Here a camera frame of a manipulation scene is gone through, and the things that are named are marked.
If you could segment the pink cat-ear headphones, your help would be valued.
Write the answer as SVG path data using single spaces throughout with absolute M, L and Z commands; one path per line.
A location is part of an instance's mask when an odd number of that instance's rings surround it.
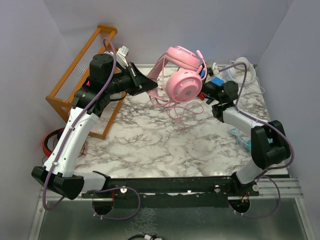
M 162 79 L 161 88 L 167 98 L 159 95 L 159 88 L 153 88 L 146 93 L 149 100 L 157 108 L 166 109 L 167 115 L 177 121 L 177 129 L 182 130 L 185 126 L 181 122 L 185 111 L 189 111 L 189 105 L 194 104 L 194 99 L 201 93 L 205 76 L 201 76 L 201 71 L 208 73 L 207 64 L 202 53 L 196 53 L 182 47 L 169 47 L 168 50 L 158 59 L 147 77 L 153 82 L 158 82 L 159 75 L 163 75 L 165 66 L 172 63 L 179 67 L 179 70 L 165 81 Z

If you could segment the teal cat-ear headphones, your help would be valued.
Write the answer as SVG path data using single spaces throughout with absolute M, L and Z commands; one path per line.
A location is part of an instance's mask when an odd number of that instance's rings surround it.
M 242 146 L 245 150 L 252 151 L 252 142 L 251 138 L 240 131 L 238 128 L 231 128 L 229 132 L 235 137 L 235 144 Z

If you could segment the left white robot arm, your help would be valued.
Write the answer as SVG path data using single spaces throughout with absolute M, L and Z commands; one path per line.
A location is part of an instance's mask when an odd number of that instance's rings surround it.
M 44 189 L 70 200 L 81 192 L 94 191 L 106 197 L 111 186 L 102 173 L 76 175 L 78 155 L 92 127 L 111 102 L 114 94 L 126 92 L 135 96 L 158 87 L 158 84 L 142 74 L 134 63 L 121 67 L 115 73 L 116 60 L 109 54 L 96 54 L 89 63 L 89 76 L 74 94 L 69 118 L 58 143 L 43 166 L 35 166 L 32 177 Z

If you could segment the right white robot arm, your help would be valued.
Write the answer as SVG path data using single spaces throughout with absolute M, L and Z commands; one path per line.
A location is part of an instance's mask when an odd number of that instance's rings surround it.
M 229 124 L 251 140 L 251 160 L 234 175 L 229 189 L 240 196 L 248 189 L 248 184 L 260 177 L 270 166 L 279 164 L 293 156 L 283 125 L 274 120 L 265 122 L 239 109 L 235 100 L 239 86 L 234 81 L 217 85 L 211 81 L 205 83 L 201 92 L 218 101 L 212 106 L 214 118 Z

